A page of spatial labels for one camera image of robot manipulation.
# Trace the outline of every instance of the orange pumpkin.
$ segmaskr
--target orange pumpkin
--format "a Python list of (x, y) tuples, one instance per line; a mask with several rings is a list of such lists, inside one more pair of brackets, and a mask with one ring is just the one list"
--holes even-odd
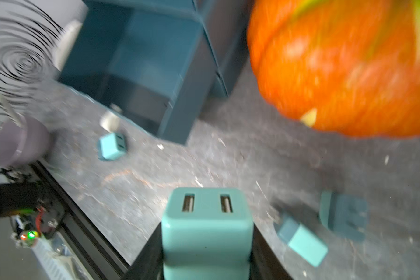
[(420, 135), (420, 0), (257, 0), (248, 47), (282, 115), (350, 136)]

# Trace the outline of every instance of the block slot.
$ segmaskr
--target block slot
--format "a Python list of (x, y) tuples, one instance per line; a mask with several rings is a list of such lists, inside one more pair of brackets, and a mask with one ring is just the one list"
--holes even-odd
[(184, 197), (184, 205), (182, 212), (193, 212), (194, 207), (194, 194), (186, 194)]
[(221, 194), (221, 209), (224, 213), (233, 213), (232, 203), (230, 201), (230, 196), (227, 194)]

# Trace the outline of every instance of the black swirl drawing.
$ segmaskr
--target black swirl drawing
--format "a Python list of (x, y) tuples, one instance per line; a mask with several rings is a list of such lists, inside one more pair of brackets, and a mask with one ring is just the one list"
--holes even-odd
[[(29, 0), (0, 0), (0, 93), (24, 109), (52, 65), (62, 33), (46, 12)], [(0, 115), (6, 115), (0, 104)]]

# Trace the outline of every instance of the speckled stone surface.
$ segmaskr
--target speckled stone surface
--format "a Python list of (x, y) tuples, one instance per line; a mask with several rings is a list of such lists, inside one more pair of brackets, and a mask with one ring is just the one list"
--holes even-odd
[[(28, 112), (53, 132), (52, 175), (131, 263), (180, 186), (236, 187), (256, 225), (296, 280), (420, 280), (420, 138), (351, 139), (281, 117), (258, 93), (249, 63), (228, 100), (209, 100), (187, 146), (122, 122), (129, 153), (97, 157), (106, 111), (53, 81)], [(366, 241), (352, 243), (317, 220), (324, 189), (362, 196)], [(284, 208), (316, 232), (329, 253), (314, 268), (281, 243), (271, 217)]]

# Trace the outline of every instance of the teal cube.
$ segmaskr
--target teal cube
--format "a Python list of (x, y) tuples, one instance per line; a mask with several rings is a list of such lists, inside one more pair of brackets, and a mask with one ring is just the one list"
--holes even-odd
[(274, 223), (279, 238), (308, 263), (318, 267), (328, 253), (328, 247), (318, 236), (287, 213), (280, 224)]
[(116, 160), (126, 154), (126, 143), (121, 133), (110, 133), (100, 138), (98, 143), (100, 159)]
[(248, 280), (253, 220), (234, 188), (177, 188), (162, 218), (166, 280)]

